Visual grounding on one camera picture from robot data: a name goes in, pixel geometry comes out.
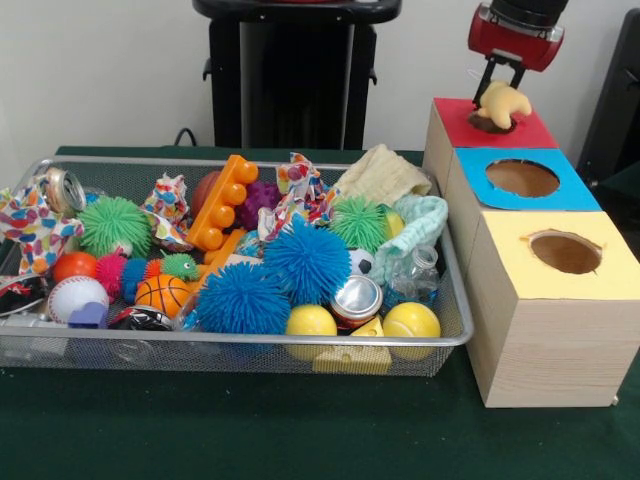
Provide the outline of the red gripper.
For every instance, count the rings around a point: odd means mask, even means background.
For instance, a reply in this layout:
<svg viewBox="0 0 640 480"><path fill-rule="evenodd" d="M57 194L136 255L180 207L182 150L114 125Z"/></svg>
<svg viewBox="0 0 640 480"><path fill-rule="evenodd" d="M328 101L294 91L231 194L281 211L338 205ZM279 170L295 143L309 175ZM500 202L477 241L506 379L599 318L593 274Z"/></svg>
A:
<svg viewBox="0 0 640 480"><path fill-rule="evenodd" d="M511 87L518 87L526 70L544 71L564 40L558 24L564 2L482 2L473 15L468 35L470 50L484 55L486 67L473 98L476 109L492 81L498 55L515 60Z"/></svg>

